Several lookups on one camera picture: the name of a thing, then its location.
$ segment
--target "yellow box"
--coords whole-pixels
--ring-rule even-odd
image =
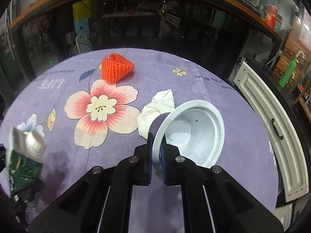
[[[74,21],[82,21],[91,18],[94,9],[94,1],[84,0],[73,4],[73,19]]]

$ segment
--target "pink flower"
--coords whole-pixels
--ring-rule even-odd
[[[66,101],[65,112],[70,119],[79,119],[75,127],[74,142],[90,149],[101,146],[108,128],[119,134],[129,134],[137,129],[140,110],[129,105],[137,99],[133,86],[117,87],[97,80],[91,92],[78,91]]]

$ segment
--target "flower center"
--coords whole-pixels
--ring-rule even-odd
[[[116,112],[113,107],[117,104],[116,99],[108,99],[106,95],[100,95],[91,97],[91,103],[87,105],[86,112],[90,113],[91,121],[106,121],[107,116]]]

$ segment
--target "white flower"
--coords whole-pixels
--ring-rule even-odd
[[[44,137],[43,126],[41,124],[37,125],[37,115],[36,113],[32,114],[31,117],[28,118],[27,122],[22,122],[16,128],[23,132],[25,135],[28,135],[29,132],[35,130],[38,132],[41,137]]]
[[[90,113],[91,121],[107,121],[108,115],[116,112],[113,107],[117,104],[116,99],[108,99],[107,95],[92,96],[91,103],[87,105],[86,113]]]
[[[269,140],[269,151],[272,153],[273,163],[274,163],[274,165],[276,166],[275,155],[274,155],[273,148],[272,148],[272,144],[271,144],[270,140]]]

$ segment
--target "white plastic bowl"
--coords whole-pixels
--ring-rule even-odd
[[[162,175],[160,145],[164,134],[168,144],[177,146],[180,155],[198,166],[211,168],[215,165],[225,139],[224,122],[218,109],[206,101],[193,100],[166,115],[163,114],[163,121],[158,117],[149,130],[155,136],[152,163],[157,175]]]

